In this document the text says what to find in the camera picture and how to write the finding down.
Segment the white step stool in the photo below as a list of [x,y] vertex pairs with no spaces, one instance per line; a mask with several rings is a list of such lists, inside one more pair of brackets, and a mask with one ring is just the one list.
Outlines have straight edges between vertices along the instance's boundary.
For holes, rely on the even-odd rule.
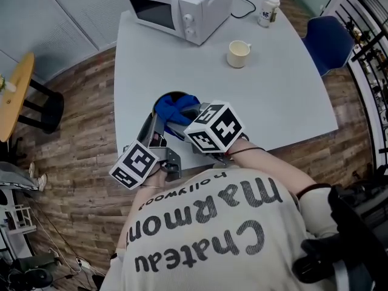
[[5,231],[7,235],[28,234],[35,232],[37,226],[34,225],[31,217],[31,208],[24,205],[2,206],[0,212],[5,214],[7,222]]

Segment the round wooden table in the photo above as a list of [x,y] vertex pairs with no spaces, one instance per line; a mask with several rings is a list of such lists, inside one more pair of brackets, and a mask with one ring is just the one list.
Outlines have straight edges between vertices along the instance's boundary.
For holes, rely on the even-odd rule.
[[[53,133],[59,126],[64,112],[64,97],[32,79],[35,67],[35,56],[27,53],[14,69],[10,83],[16,89],[5,89],[0,103],[0,141],[10,139],[17,123],[23,123],[39,128],[47,134]],[[27,90],[33,88],[47,96],[44,105],[40,106],[26,100]],[[27,107],[41,114],[41,119],[35,120],[21,114],[23,107]]]

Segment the person's left forearm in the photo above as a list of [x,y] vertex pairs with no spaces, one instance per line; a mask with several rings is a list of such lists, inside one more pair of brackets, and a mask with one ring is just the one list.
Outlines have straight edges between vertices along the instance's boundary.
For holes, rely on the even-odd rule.
[[125,249],[127,241],[127,232],[129,231],[131,220],[137,214],[139,208],[146,201],[148,201],[155,194],[164,190],[166,184],[166,177],[166,172],[162,171],[160,164],[157,163],[155,164],[154,168],[152,168],[151,175],[142,183],[142,186],[137,189],[135,198],[132,202],[132,206],[129,211],[129,215],[124,223],[121,234],[119,236],[119,240],[116,246],[117,249]]

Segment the white lidded paper cup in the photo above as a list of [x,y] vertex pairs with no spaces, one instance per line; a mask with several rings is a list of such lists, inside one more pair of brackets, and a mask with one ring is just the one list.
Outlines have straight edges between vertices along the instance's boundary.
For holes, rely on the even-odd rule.
[[268,28],[275,21],[279,6],[280,0],[262,0],[259,8],[258,24],[261,27]]

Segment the black metal rack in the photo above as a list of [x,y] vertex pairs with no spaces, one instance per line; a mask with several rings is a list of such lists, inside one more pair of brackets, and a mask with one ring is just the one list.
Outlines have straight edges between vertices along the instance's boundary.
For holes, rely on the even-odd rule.
[[366,109],[375,167],[388,165],[388,10],[378,0],[330,0],[355,41],[348,67]]

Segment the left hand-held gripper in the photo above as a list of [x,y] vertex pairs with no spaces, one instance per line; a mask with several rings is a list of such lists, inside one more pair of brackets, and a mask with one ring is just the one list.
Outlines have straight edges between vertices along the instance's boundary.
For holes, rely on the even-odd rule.
[[139,187],[159,170],[166,172],[167,181],[181,177],[181,158],[168,148],[164,137],[165,127],[161,118],[150,113],[141,127],[137,139],[118,158],[109,175],[129,190]]

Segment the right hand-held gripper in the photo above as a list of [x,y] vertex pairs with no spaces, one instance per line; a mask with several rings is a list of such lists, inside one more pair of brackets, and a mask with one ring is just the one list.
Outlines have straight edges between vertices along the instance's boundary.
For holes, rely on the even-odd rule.
[[192,122],[185,127],[167,121],[166,131],[179,140],[191,142],[195,153],[228,164],[226,153],[244,131],[244,124],[230,103],[204,102],[184,107],[179,112]]

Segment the blue chair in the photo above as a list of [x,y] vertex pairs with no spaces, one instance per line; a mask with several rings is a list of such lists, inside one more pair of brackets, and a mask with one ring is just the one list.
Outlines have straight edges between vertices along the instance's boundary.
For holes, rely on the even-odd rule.
[[354,48],[354,40],[334,16],[319,16],[307,23],[301,38],[320,76],[344,67]]

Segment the person's right forearm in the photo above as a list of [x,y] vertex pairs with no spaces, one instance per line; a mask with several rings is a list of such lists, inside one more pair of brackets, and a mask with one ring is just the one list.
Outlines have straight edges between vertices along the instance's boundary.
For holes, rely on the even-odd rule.
[[237,139],[227,153],[238,166],[266,173],[277,179],[294,195],[316,184],[309,175],[300,169],[271,155],[244,138]]

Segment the white vase with yellow flowers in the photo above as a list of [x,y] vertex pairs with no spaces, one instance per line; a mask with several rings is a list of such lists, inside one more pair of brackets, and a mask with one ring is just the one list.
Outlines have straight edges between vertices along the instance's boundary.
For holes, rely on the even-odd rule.
[[16,86],[7,81],[1,74],[0,74],[0,93],[3,92],[4,90],[8,90],[12,93],[14,93],[16,91]]

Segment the cream mug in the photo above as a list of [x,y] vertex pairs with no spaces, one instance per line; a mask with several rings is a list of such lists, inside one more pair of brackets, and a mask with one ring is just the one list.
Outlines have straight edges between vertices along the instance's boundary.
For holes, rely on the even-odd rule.
[[228,65],[235,69],[243,68],[250,55],[251,47],[251,44],[244,41],[232,41],[226,56]]

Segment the white microwave oven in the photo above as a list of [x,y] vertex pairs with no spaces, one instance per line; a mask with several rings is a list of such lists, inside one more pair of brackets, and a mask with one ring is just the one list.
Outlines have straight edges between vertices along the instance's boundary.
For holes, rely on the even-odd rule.
[[129,0],[138,24],[203,44],[231,15],[233,0]]

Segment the black backpack harness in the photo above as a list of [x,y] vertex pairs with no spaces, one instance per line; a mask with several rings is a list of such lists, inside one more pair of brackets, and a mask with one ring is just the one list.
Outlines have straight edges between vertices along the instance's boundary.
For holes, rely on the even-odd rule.
[[337,291],[388,291],[388,165],[347,189],[314,184],[297,197],[323,189],[336,232],[305,239],[293,274],[306,284],[332,279]]

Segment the person's white printed t-shirt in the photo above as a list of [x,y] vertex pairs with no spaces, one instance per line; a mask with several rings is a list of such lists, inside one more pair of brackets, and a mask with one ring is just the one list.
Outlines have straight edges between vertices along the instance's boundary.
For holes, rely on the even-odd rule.
[[297,198],[257,170],[207,170],[139,208],[100,291],[336,291],[292,272],[305,239],[336,232],[328,193]]

